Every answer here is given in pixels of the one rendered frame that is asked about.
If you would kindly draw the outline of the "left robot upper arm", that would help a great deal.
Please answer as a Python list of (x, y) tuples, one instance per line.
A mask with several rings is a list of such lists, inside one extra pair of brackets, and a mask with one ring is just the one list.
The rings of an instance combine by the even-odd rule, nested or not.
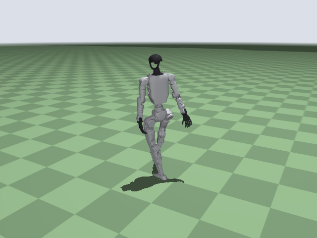
[(146, 94), (146, 85), (149, 82), (149, 77), (142, 77), (139, 80), (139, 97), (141, 99), (141, 104), (145, 103), (146, 98), (145, 98), (145, 94)]

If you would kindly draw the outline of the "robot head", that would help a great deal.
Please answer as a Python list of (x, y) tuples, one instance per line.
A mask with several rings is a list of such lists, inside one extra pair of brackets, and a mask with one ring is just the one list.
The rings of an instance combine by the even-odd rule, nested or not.
[[(157, 76), (157, 75), (163, 75), (163, 73), (161, 73), (160, 70), (159, 70), (159, 63), (160, 63), (160, 61), (162, 61), (162, 58), (161, 58), (161, 56), (158, 55), (158, 54), (154, 54), (154, 55), (151, 55), (151, 56), (149, 57), (150, 67), (151, 67), (151, 69), (154, 70), (154, 72), (153, 72), (152, 75), (155, 75), (155, 76)], [(156, 68), (153, 68), (153, 67), (152, 67), (152, 65), (151, 65), (152, 62), (154, 62), (155, 64), (157, 64), (157, 67), (156, 67)]]

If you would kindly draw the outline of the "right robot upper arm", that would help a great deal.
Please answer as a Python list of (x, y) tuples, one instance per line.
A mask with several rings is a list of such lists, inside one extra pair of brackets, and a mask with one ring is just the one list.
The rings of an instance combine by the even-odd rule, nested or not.
[(173, 98), (177, 98), (180, 96), (179, 92), (178, 92), (178, 88), (177, 88), (177, 84), (176, 84), (176, 81), (175, 81), (175, 76), (171, 73), (167, 73), (168, 75), (168, 81), (169, 81), (169, 84), (171, 86), (171, 89), (172, 89), (172, 96)]

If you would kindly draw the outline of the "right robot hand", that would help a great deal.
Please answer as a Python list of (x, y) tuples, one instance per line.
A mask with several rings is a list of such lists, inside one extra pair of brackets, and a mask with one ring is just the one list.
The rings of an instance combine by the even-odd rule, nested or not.
[(192, 125), (192, 121), (191, 121), (190, 117), (187, 115), (186, 109), (184, 109), (184, 111), (185, 111), (185, 113), (182, 114), (182, 115), (183, 115), (182, 124), (183, 124), (183, 122), (185, 121), (185, 127), (186, 127), (186, 126), (189, 127), (189, 126)]

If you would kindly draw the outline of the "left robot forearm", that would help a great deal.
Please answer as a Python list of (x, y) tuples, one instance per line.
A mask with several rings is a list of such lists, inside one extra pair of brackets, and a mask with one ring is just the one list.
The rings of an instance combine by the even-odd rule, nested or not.
[(139, 121), (139, 118), (143, 118), (143, 108), (144, 105), (141, 104), (140, 97), (137, 98), (137, 117), (136, 120)]

